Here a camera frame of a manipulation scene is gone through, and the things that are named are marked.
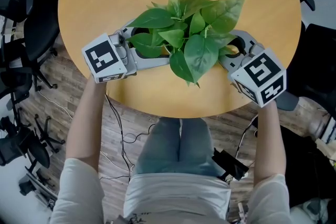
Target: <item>white cube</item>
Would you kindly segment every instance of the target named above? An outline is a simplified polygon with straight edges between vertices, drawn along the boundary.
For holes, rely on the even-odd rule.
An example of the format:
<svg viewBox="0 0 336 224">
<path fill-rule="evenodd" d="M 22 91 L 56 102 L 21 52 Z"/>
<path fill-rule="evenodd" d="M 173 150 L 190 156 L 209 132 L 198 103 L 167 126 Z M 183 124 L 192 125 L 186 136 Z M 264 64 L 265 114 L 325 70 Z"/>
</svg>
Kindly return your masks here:
<svg viewBox="0 0 336 224">
<path fill-rule="evenodd" d="M 82 48 L 82 54 L 96 83 L 122 79 L 127 73 L 115 45 L 103 34 Z"/>
<path fill-rule="evenodd" d="M 268 48 L 232 73 L 241 93 L 264 107 L 286 90 L 286 69 Z"/>
</svg>

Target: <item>chair wheel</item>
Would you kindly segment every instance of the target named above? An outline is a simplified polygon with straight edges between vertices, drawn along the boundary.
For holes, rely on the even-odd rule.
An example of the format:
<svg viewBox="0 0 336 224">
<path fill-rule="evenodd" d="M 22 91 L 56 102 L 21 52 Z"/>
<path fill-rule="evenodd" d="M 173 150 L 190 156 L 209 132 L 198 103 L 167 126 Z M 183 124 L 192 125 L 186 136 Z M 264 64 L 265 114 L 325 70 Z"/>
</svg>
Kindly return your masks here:
<svg viewBox="0 0 336 224">
<path fill-rule="evenodd" d="M 55 49 L 51 49 L 50 53 L 53 57 L 57 57 L 57 55 L 58 55 L 57 50 L 55 50 Z"/>
</svg>

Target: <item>person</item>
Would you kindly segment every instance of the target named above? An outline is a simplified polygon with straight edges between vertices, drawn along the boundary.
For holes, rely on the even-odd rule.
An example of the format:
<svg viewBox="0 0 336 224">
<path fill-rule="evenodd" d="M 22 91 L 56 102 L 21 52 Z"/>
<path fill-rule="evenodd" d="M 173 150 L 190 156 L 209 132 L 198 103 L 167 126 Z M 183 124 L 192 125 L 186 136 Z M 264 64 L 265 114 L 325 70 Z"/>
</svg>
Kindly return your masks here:
<svg viewBox="0 0 336 224">
<path fill-rule="evenodd" d="M 105 83 L 88 80 L 69 130 L 51 224 L 104 221 L 98 163 L 105 91 Z M 254 190 L 247 222 L 290 223 L 286 156 L 275 102 L 258 114 Z M 224 171 L 212 156 L 205 121 L 160 118 L 135 166 L 123 216 L 114 223 L 227 223 L 231 190 L 217 178 Z"/>
</svg>

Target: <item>white t-shirt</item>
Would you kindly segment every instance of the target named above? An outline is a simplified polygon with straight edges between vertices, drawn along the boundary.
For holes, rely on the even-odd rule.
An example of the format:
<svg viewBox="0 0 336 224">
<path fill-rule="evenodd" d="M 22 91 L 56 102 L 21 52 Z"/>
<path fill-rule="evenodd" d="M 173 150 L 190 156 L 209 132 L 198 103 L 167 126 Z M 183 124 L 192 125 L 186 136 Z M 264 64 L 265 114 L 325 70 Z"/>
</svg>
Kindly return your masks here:
<svg viewBox="0 0 336 224">
<path fill-rule="evenodd" d="M 214 177 L 135 175 L 128 186 L 123 215 L 129 224 L 224 224 L 228 223 L 225 215 L 230 192 L 225 182 Z M 67 159 L 50 223 L 103 223 L 103 197 L 97 172 L 80 160 Z M 291 223 L 285 177 L 276 175 L 260 182 L 248 206 L 248 223 Z"/>
</svg>

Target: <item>shirt sleeve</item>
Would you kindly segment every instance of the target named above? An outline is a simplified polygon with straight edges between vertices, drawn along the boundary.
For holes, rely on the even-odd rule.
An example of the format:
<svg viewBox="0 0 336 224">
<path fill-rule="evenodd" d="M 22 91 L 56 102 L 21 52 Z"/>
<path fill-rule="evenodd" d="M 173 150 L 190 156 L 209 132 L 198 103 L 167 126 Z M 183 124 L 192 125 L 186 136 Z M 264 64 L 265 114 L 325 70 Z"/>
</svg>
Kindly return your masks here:
<svg viewBox="0 0 336 224">
<path fill-rule="evenodd" d="M 289 194 L 284 175 L 258 183 L 248 202 L 248 224 L 289 224 Z"/>
<path fill-rule="evenodd" d="M 50 224 L 103 223 L 103 197 L 97 172 L 78 159 L 67 159 Z"/>
</svg>

